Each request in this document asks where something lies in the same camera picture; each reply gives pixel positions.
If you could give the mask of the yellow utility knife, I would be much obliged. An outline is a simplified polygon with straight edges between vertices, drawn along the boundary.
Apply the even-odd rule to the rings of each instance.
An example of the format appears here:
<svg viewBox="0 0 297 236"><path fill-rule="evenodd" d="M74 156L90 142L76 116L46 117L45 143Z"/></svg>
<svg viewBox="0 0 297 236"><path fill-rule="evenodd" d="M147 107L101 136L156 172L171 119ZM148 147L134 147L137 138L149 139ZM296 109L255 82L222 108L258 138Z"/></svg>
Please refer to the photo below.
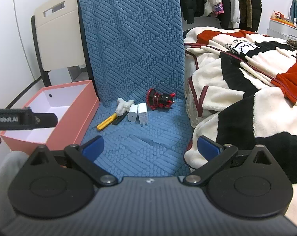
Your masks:
<svg viewBox="0 0 297 236"><path fill-rule="evenodd" d="M117 113L112 114L108 118L106 118L103 122L97 125L96 129L98 131L102 131L105 129L109 124L111 124L117 118Z"/></svg>

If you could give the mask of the white fluffy hair clip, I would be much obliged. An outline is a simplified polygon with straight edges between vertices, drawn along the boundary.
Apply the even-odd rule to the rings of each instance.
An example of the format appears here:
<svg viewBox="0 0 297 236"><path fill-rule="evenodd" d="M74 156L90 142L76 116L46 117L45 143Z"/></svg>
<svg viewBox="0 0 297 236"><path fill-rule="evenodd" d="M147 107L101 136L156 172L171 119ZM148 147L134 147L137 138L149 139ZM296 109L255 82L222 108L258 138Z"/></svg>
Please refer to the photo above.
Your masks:
<svg viewBox="0 0 297 236"><path fill-rule="evenodd" d="M129 112L131 105L134 104L133 100L125 101L122 98L117 99L116 114L122 116L125 112Z"/></svg>

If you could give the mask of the white charger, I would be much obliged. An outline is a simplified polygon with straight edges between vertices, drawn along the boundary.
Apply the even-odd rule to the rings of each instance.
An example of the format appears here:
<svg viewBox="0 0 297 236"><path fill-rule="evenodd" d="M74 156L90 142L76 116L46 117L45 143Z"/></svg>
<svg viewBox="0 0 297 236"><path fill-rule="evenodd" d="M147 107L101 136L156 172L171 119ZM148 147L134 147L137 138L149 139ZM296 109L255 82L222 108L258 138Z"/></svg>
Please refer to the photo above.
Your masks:
<svg viewBox="0 0 297 236"><path fill-rule="evenodd" d="M138 114L138 105L132 104L128 112L128 120L130 122L135 122L137 120L137 114Z"/></svg>
<svg viewBox="0 0 297 236"><path fill-rule="evenodd" d="M138 105L138 117L139 117L139 123L141 125L147 125L148 124L148 109L146 103L140 103Z"/></svg>

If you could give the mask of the red black toy figure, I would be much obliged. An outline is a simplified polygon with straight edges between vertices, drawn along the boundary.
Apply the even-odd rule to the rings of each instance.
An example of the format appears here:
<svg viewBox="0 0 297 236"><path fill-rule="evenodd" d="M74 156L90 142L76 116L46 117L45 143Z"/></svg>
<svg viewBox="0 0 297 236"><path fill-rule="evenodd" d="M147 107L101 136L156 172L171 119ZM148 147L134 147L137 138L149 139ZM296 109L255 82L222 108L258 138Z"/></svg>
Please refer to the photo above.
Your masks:
<svg viewBox="0 0 297 236"><path fill-rule="evenodd" d="M146 95L146 104L151 108L151 110L155 110L156 108L170 109L175 103L175 96L175 93L161 94L155 89L151 88Z"/></svg>

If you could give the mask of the floral bed sheet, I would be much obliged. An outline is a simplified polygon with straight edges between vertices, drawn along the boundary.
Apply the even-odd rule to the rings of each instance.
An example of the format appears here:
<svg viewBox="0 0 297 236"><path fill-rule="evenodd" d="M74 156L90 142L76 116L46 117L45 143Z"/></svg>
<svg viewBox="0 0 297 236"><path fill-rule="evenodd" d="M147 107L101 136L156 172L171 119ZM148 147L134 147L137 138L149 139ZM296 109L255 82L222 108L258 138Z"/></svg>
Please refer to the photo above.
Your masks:
<svg viewBox="0 0 297 236"><path fill-rule="evenodd" d="M200 123L200 117L194 102L193 94L189 85L188 80L185 86L185 98L186 98L186 113L190 119L190 124L193 128L197 127Z"/></svg>

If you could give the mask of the pink cardboard box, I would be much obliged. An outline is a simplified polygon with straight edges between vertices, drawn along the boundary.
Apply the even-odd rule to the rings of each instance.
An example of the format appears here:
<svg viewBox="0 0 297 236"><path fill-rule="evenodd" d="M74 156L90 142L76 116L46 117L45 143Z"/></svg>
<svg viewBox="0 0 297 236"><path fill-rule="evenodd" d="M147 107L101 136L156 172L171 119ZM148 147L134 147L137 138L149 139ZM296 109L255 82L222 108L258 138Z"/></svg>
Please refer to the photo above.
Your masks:
<svg viewBox="0 0 297 236"><path fill-rule="evenodd" d="M12 151L30 155L36 147L62 150L80 144L100 105L91 80L43 87L26 104L40 113L44 128L1 131L0 136Z"/></svg>

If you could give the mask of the white red black blanket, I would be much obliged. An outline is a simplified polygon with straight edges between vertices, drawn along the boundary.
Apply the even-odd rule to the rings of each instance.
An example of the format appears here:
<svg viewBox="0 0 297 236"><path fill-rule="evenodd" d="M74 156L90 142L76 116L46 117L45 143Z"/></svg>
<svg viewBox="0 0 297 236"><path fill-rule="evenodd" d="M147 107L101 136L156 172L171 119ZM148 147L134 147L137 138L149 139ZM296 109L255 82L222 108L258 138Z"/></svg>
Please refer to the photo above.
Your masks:
<svg viewBox="0 0 297 236"><path fill-rule="evenodd" d="M188 80L200 123L184 160L207 163L197 141L206 136L240 149L266 146L293 187L286 216L297 225L297 48L245 30L196 27L184 34Z"/></svg>

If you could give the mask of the grey trouser leg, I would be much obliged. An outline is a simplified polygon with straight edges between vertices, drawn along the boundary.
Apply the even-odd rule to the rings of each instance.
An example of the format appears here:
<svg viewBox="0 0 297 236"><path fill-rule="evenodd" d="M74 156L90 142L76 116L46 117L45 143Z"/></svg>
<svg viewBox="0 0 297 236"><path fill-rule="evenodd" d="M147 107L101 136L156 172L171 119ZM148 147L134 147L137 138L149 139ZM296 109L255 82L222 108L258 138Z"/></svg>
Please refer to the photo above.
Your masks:
<svg viewBox="0 0 297 236"><path fill-rule="evenodd" d="M5 157L0 167L0 228L16 217L9 202L8 188L28 158L29 155L25 152L12 151Z"/></svg>

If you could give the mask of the beige folding chair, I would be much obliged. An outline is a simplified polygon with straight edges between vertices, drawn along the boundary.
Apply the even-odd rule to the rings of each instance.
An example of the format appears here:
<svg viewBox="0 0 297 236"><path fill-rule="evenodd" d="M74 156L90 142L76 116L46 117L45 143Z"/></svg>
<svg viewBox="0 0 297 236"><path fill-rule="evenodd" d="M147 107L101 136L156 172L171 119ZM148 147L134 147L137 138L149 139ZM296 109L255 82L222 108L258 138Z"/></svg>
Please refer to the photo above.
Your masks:
<svg viewBox="0 0 297 236"><path fill-rule="evenodd" d="M79 0L48 0L31 17L44 86L93 78Z"/></svg>

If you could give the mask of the blue textured chair cover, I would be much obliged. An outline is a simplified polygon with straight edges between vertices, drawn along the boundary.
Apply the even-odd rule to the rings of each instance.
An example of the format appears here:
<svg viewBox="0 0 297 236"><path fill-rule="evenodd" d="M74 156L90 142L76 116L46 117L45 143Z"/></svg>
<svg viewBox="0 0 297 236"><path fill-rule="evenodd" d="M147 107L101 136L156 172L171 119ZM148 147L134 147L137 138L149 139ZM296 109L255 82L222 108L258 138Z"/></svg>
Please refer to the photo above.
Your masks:
<svg viewBox="0 0 297 236"><path fill-rule="evenodd" d="M117 178L184 176L193 130L185 109L184 43L179 0L79 0L87 49L100 98L84 142L100 135L95 164ZM144 103L149 89L175 93L169 109L148 111L148 124L123 119L102 131L117 100Z"/></svg>

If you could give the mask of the white dresser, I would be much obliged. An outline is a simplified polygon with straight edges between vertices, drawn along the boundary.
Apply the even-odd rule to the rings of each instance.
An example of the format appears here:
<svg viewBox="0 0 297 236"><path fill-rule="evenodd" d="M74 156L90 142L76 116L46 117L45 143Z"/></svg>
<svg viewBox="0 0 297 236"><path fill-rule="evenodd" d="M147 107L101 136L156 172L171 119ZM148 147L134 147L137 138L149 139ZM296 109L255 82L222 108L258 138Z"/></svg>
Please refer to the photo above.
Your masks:
<svg viewBox="0 0 297 236"><path fill-rule="evenodd" d="M275 38L281 38L283 40L297 41L297 28L290 26L279 21L270 19L269 28L267 29L267 35Z"/></svg>

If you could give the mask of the red white toy on dresser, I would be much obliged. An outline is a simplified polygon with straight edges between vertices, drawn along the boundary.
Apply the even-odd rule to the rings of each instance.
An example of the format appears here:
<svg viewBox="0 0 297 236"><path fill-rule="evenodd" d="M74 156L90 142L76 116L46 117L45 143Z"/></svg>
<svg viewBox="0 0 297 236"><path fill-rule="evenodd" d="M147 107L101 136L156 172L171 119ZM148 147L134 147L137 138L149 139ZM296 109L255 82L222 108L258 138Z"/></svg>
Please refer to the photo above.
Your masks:
<svg viewBox="0 0 297 236"><path fill-rule="evenodd" d="M270 18L275 21L285 21L286 20L284 14L282 14L279 11L273 11Z"/></svg>

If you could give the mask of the hanging dark coats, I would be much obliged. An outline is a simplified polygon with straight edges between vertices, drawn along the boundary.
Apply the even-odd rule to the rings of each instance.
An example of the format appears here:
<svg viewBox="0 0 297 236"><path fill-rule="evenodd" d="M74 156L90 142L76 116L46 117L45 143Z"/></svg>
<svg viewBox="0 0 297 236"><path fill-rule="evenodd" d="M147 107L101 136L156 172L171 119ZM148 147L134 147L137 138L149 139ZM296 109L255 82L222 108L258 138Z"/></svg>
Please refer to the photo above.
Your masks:
<svg viewBox="0 0 297 236"><path fill-rule="evenodd" d="M261 0L222 0L223 13L217 18L222 29L256 32L262 14Z"/></svg>

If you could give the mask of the teal mirror ornament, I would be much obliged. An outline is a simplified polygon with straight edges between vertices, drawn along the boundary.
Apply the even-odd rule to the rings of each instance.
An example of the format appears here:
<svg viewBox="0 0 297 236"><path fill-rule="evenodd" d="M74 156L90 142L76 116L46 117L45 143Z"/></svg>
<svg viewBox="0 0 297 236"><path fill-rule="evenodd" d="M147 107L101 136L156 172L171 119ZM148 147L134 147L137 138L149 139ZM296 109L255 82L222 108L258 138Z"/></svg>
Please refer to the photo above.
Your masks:
<svg viewBox="0 0 297 236"><path fill-rule="evenodd" d="M297 0L292 0L292 4L289 11L290 19L292 22L296 19L297 23Z"/></svg>

